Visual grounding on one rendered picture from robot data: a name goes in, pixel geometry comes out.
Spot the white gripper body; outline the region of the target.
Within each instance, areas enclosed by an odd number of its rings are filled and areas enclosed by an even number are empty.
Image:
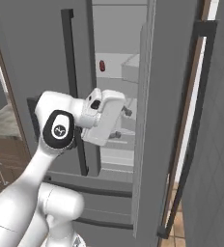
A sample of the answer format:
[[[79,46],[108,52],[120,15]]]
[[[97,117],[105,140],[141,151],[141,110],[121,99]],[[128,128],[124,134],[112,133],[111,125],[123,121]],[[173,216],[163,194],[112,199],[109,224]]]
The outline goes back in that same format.
[[[86,116],[90,118],[91,127],[83,128],[81,138],[85,142],[104,146],[121,115],[126,97],[112,90],[93,90],[88,99]]]

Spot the white fridge storage bin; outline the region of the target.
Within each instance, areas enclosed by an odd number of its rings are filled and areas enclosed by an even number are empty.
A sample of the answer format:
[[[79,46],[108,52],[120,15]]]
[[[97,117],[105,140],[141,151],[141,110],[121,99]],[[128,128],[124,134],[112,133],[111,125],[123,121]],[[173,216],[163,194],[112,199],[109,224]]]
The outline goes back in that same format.
[[[125,62],[122,63],[122,78],[131,83],[138,82],[139,76],[139,54],[131,55]]]

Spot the plain grey fridge door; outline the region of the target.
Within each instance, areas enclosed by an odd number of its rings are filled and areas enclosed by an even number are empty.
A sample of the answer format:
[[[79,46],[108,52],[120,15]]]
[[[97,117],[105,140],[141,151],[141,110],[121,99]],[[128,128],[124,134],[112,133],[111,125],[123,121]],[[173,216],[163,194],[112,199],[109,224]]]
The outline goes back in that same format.
[[[148,0],[140,34],[133,168],[133,247],[155,247],[169,164],[182,123],[182,91],[192,56],[192,30],[203,0]]]

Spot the grey fridge freezer drawer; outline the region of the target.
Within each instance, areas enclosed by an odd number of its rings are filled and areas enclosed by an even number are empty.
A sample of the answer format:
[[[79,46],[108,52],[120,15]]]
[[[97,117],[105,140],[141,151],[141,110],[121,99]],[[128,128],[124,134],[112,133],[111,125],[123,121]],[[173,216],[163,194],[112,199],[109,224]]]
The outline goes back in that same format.
[[[57,172],[48,172],[44,179],[91,188],[132,192],[132,184],[128,182]],[[132,225],[132,198],[79,193],[83,195],[85,201],[85,209],[79,218]],[[135,244],[133,230],[100,227],[76,221],[73,222],[73,225],[89,247],[133,247]]]

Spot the grey fridge interior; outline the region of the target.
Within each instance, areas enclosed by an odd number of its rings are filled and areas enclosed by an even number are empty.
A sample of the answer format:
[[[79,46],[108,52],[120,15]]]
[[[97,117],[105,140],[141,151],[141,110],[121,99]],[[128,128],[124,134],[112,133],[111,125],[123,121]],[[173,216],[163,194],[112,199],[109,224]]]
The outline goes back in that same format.
[[[97,85],[103,90],[125,94],[130,117],[121,112],[112,133],[121,138],[109,139],[100,148],[101,174],[107,180],[131,182],[137,114],[137,83],[122,78],[122,63],[131,55],[140,55],[141,30],[147,18],[147,0],[93,0]],[[99,61],[105,62],[101,72]]]

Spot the grey fridge door with dispenser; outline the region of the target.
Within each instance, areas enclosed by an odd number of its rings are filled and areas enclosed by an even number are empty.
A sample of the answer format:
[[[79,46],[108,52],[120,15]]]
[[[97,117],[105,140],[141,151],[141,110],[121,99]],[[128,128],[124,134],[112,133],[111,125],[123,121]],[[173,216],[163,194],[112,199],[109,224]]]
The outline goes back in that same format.
[[[61,10],[73,9],[77,93],[97,86],[92,0],[0,0],[0,52],[30,157],[37,143],[27,99],[70,92]]]

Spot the brown wooden cupboard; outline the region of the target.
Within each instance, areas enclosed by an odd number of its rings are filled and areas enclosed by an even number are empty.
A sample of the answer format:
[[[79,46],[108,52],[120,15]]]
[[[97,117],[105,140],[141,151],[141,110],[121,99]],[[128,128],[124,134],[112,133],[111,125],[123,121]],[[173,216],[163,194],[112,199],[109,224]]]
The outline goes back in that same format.
[[[0,192],[19,178],[29,161],[29,151],[22,140],[16,137],[0,138],[0,162],[9,182],[4,186],[0,177]]]

